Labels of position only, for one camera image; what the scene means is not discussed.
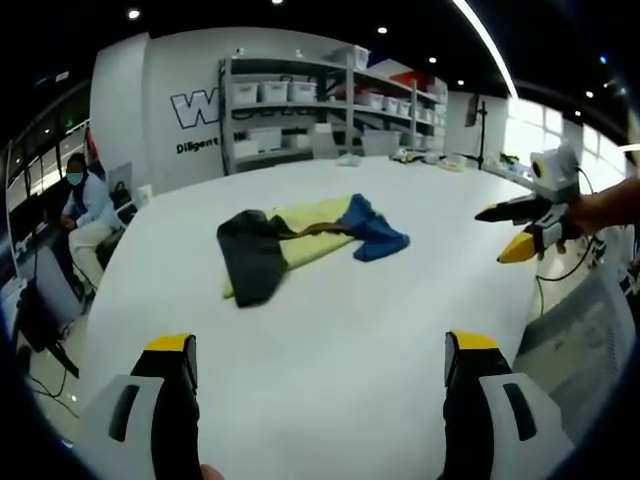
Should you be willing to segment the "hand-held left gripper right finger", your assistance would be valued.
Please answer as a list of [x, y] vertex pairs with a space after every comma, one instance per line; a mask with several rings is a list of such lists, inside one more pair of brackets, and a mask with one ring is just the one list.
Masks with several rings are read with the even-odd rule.
[[445, 338], [443, 479], [546, 479], [574, 449], [559, 406], [491, 338]]

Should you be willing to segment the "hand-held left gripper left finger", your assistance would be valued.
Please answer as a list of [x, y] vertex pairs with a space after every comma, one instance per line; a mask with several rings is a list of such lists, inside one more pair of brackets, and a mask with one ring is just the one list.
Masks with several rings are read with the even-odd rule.
[[154, 340], [81, 415], [79, 458], [95, 479], [199, 479], [196, 337]]

